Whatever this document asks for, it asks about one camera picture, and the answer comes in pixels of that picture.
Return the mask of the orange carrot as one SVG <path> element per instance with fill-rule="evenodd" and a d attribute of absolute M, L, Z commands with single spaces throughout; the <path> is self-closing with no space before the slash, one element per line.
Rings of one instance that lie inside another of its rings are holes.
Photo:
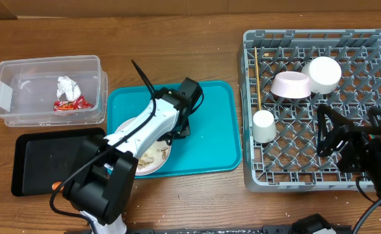
<path fill-rule="evenodd" d="M 60 186 L 60 184 L 61 184 L 61 182 L 53 183 L 52 184 L 52 190 L 56 190 Z"/>

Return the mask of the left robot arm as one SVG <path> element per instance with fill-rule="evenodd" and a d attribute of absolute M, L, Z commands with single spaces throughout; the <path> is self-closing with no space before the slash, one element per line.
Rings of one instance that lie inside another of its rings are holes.
<path fill-rule="evenodd" d="M 151 90 L 144 111 L 123 129 L 93 136 L 81 146 L 72 174 L 55 190 L 86 220 L 92 233 L 125 233 L 122 212 L 131 194 L 139 159 L 156 141 L 171 143 L 190 134 L 189 116 L 204 100 L 202 89 Z"/>

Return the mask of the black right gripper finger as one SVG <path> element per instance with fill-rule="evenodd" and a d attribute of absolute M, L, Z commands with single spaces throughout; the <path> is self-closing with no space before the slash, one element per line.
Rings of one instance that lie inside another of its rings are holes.
<path fill-rule="evenodd" d="M 367 111 L 367 116 L 369 119 L 369 123 L 372 127 L 379 127 L 381 126 L 380 120 L 378 119 L 379 116 L 381 116 L 381 109 L 378 107 L 371 107 Z"/>
<path fill-rule="evenodd" d="M 354 127 L 351 120 L 325 104 L 317 107 L 317 122 L 317 155 L 319 157 L 327 157 L 334 151 L 339 151 L 347 142 L 346 132 Z"/>

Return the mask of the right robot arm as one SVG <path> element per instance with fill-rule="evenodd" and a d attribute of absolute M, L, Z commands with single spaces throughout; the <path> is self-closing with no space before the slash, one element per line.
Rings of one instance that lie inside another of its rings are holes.
<path fill-rule="evenodd" d="M 343 125 L 338 136 L 345 143 L 341 160 L 337 163 L 340 172 L 364 172 L 373 182 L 376 194 L 381 198 L 381 109 L 371 107 L 368 112 L 370 127 Z"/>

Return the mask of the pink bowl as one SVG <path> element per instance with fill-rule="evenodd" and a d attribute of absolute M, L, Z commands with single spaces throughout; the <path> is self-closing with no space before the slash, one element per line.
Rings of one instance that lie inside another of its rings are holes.
<path fill-rule="evenodd" d="M 288 99 L 306 98 L 311 95 L 310 79 L 297 71 L 283 71 L 275 76 L 270 91 Z"/>

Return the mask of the wooden chopstick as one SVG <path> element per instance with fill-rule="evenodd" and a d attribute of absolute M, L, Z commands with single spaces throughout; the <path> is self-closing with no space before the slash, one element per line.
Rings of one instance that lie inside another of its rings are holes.
<path fill-rule="evenodd" d="M 257 47 L 254 47 L 254 58 L 255 58 L 255 73 L 256 73 L 257 108 L 258 108 L 258 111 L 261 111 L 262 110 L 262 106 L 261 106 L 261 83 L 259 80 L 259 65 L 258 65 Z"/>

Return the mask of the pink plate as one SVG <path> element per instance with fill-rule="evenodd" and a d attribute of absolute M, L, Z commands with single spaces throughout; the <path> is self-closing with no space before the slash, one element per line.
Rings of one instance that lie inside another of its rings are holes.
<path fill-rule="evenodd" d="M 135 157 L 137 157 L 139 153 L 142 153 L 138 159 L 135 175 L 146 176 L 156 172 L 162 167 L 170 155 L 171 148 L 172 147 L 165 141 L 155 141 L 151 146 L 147 147 L 146 151 L 143 151 L 143 145 L 130 138 L 120 144 L 116 149 L 121 152 L 130 151 Z"/>

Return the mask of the peanut and rice scraps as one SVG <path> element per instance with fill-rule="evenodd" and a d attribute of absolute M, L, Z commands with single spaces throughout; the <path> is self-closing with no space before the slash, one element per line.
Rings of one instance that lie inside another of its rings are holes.
<path fill-rule="evenodd" d="M 167 160 L 169 153 L 170 146 L 167 143 L 156 141 L 138 160 L 138 170 L 153 170 L 161 166 Z"/>

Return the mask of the white bowl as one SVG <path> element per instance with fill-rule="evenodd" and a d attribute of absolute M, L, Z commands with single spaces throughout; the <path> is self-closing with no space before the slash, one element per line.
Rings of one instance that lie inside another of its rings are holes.
<path fill-rule="evenodd" d="M 309 77 L 311 92 L 329 94 L 337 88 L 342 71 L 334 59 L 317 57 L 302 68 L 302 73 Z"/>

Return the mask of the white tissue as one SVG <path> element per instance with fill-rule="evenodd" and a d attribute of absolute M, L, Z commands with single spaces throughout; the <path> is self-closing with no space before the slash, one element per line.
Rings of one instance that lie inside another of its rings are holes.
<path fill-rule="evenodd" d="M 65 95 L 67 101 L 76 101 L 81 96 L 79 85 L 68 76 L 58 78 L 57 99 Z"/>

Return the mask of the white plastic cup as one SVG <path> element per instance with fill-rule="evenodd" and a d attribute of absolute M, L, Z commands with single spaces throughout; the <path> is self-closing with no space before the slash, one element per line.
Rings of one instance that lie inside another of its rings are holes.
<path fill-rule="evenodd" d="M 277 135 L 274 115 L 267 110 L 257 111 L 253 118 L 252 136 L 256 142 L 267 143 Z"/>

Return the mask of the red snack wrapper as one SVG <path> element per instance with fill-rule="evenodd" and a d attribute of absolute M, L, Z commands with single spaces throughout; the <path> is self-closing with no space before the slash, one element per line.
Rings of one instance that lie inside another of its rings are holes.
<path fill-rule="evenodd" d="M 86 101 L 84 96 L 79 96 L 75 101 L 56 101 L 54 102 L 54 111 L 72 111 L 79 109 L 91 109 L 92 104 Z"/>

